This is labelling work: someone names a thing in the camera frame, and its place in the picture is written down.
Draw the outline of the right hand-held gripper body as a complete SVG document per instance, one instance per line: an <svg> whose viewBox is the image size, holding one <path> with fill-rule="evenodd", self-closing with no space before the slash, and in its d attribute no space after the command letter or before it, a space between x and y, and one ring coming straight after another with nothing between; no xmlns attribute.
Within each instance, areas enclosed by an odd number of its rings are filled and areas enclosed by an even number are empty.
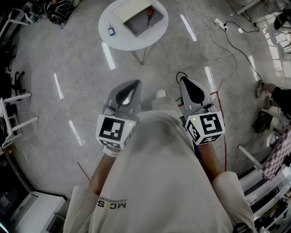
<svg viewBox="0 0 291 233"><path fill-rule="evenodd" d="M185 134L192 144L208 144L224 135L222 112L214 104L184 104L184 108L181 120Z"/></svg>

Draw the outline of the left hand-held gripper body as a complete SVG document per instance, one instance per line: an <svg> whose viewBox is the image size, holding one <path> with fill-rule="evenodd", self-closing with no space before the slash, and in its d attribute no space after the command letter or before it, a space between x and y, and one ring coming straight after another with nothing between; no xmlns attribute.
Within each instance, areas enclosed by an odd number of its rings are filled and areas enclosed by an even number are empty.
<svg viewBox="0 0 291 233"><path fill-rule="evenodd" d="M130 119L120 109L104 105L103 113L98 116L95 137L105 147L123 150L135 133L138 122L137 115Z"/></svg>

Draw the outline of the white box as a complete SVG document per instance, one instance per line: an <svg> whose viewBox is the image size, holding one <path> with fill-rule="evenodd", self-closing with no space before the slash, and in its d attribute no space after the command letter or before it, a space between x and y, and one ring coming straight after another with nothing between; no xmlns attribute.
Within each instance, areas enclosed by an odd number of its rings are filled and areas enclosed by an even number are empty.
<svg viewBox="0 0 291 233"><path fill-rule="evenodd" d="M154 9L154 13L147 25L150 8ZM164 18L149 0L127 0L112 10L112 14L134 37L138 37Z"/></svg>

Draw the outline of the person's left forearm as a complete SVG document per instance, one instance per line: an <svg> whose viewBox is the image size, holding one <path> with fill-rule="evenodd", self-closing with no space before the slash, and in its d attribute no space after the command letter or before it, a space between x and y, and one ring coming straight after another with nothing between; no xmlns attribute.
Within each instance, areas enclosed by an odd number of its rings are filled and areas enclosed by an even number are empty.
<svg viewBox="0 0 291 233"><path fill-rule="evenodd" d="M103 186L107 180L109 172L116 160L116 157L109 156L104 154L100 163L98 164L92 178L90 179L88 189L95 193L96 195L100 195L103 189Z"/></svg>

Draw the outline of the person's right forearm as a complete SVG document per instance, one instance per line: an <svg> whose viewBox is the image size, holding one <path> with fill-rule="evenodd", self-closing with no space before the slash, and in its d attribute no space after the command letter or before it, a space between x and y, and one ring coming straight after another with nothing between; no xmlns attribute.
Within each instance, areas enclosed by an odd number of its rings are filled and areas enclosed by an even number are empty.
<svg viewBox="0 0 291 233"><path fill-rule="evenodd" d="M199 145L198 148L201 155L202 167L208 179L210 180L210 182L212 182L218 175L223 173L214 147L211 143L208 143Z"/></svg>

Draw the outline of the person's beige trousers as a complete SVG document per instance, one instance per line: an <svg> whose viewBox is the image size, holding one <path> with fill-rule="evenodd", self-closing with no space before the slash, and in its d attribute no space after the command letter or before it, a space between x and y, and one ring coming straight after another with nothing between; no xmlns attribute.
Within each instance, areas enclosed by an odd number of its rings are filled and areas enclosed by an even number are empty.
<svg viewBox="0 0 291 233"><path fill-rule="evenodd" d="M181 114L181 110L178 107L178 104L175 102L175 100L171 97L164 96L164 97L158 97L155 100L152 101L152 110L157 111L175 111L179 114Z"/></svg>

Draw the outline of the white wristband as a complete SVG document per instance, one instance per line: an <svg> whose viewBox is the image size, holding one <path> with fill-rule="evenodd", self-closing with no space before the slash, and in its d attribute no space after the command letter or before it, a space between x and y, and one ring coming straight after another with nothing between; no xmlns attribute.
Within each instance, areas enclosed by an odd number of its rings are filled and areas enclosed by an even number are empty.
<svg viewBox="0 0 291 233"><path fill-rule="evenodd" d="M120 153L120 150L113 151L111 147L103 147L103 153L110 156L110 157L117 157Z"/></svg>

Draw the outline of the white table legs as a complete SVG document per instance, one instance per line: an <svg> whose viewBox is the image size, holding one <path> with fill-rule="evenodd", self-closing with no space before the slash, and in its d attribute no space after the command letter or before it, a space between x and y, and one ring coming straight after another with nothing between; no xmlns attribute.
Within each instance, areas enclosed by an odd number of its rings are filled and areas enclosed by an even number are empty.
<svg viewBox="0 0 291 233"><path fill-rule="evenodd" d="M262 164L259 161L257 161L242 145L239 145L238 149L252 161L256 170L262 171L263 169Z"/></svg>

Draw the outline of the black bag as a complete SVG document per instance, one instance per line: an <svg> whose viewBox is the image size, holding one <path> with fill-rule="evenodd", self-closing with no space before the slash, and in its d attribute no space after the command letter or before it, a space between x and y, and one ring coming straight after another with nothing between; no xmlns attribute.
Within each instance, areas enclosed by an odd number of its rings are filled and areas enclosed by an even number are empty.
<svg viewBox="0 0 291 233"><path fill-rule="evenodd" d="M255 133L260 134L267 129L270 129L271 121L273 116L270 114L259 111L256 121L253 123L252 127L255 130Z"/></svg>

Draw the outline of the round white table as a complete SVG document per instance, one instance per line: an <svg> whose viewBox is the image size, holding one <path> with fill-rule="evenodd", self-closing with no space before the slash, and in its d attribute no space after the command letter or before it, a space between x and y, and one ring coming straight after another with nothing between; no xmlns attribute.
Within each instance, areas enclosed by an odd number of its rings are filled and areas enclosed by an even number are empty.
<svg viewBox="0 0 291 233"><path fill-rule="evenodd" d="M135 52L144 49L144 54L146 54L147 48L153 46L165 34L169 22L168 14L160 2L149 0L164 15L164 18L138 37L134 37L112 14L112 10L126 1L116 0L103 11L98 23L99 34L108 46L121 51L131 51L138 62L143 65L146 56L140 60ZM109 24L115 30L114 36L109 35Z"/></svg>

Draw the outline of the person's beige shirt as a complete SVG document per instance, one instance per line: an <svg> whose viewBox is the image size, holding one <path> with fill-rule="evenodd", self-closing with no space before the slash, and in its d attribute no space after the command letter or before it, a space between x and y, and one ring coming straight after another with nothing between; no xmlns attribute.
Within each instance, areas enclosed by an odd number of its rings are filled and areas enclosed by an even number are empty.
<svg viewBox="0 0 291 233"><path fill-rule="evenodd" d="M98 196L73 189L63 233L232 233L252 229L253 214L238 177L212 182L175 111L146 111Z"/></svg>

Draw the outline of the white power strip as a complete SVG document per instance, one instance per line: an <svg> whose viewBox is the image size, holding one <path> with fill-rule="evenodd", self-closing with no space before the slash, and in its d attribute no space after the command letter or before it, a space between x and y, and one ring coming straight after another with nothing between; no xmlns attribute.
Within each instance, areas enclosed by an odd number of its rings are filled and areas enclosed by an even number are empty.
<svg viewBox="0 0 291 233"><path fill-rule="evenodd" d="M215 18L214 22L224 31L227 32L228 31L228 26L226 25L226 23L223 23L221 20L219 20L218 18Z"/></svg>

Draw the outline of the pink checkered cloth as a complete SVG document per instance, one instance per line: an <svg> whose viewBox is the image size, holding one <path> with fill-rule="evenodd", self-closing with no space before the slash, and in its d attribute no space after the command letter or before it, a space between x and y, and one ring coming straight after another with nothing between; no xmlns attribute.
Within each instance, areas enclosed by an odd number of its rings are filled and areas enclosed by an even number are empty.
<svg viewBox="0 0 291 233"><path fill-rule="evenodd" d="M283 160L287 155L291 153L291 125L289 125L281 136L271 153L271 157L266 161L263 166L262 175L263 178L272 180L279 168L281 167Z"/></svg>

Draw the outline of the cluttered white shelf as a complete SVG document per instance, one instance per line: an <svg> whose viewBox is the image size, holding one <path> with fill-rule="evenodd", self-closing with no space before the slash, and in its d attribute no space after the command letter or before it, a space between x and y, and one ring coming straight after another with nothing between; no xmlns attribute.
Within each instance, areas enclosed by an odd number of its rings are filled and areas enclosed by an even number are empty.
<svg viewBox="0 0 291 233"><path fill-rule="evenodd" d="M284 195L291 188L291 169L282 169L272 180L254 170L240 178L239 182L251 207L256 231L267 233L287 212Z"/></svg>

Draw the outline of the black office chair base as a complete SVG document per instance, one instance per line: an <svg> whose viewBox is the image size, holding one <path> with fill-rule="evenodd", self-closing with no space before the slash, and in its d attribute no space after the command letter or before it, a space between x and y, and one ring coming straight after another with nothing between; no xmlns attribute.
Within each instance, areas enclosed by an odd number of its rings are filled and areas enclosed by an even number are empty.
<svg viewBox="0 0 291 233"><path fill-rule="evenodd" d="M25 75L25 72L19 73L18 71L15 73L14 76L14 83L12 84L13 78L9 73L5 74L8 78L8 83L10 83L12 90L15 91L15 95L17 96L18 93L26 93L26 90L22 88L21 78Z"/></svg>

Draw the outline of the black waist device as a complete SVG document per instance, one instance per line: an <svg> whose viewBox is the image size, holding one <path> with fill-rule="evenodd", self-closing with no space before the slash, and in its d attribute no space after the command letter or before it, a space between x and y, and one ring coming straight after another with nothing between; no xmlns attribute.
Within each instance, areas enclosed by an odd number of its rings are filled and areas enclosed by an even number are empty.
<svg viewBox="0 0 291 233"><path fill-rule="evenodd" d="M245 223L238 223L234 226L232 233L253 233L253 231Z"/></svg>

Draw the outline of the dark computer monitor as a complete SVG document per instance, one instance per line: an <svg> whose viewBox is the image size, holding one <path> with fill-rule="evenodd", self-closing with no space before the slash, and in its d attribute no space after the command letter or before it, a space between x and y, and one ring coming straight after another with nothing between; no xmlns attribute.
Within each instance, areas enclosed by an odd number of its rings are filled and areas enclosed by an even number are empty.
<svg viewBox="0 0 291 233"><path fill-rule="evenodd" d="M28 194L5 155L0 155L0 218L8 221Z"/></svg>

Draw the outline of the white metal table frame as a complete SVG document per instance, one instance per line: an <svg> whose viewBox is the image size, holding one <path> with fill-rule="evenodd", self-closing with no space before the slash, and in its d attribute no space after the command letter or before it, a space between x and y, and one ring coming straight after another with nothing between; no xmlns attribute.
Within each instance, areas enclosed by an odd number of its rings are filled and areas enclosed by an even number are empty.
<svg viewBox="0 0 291 233"><path fill-rule="evenodd" d="M13 101L21 100L24 98L31 97L31 93L22 94L19 96L10 97L7 99L0 98L0 117L4 119L4 131L7 133L7 136L5 137L5 140L2 144L0 144L0 150L2 150L8 143L14 141L15 139L19 138L23 135L21 132L20 134L13 136L13 132L16 132L18 130L21 130L24 126L29 125L37 120L39 120L39 117L36 116L34 118L31 118L23 123L19 123L18 125L15 125L14 127L11 126L10 119L15 118L15 121L18 122L16 114L13 116L8 116L7 109L6 109L6 103L10 103Z"/></svg>

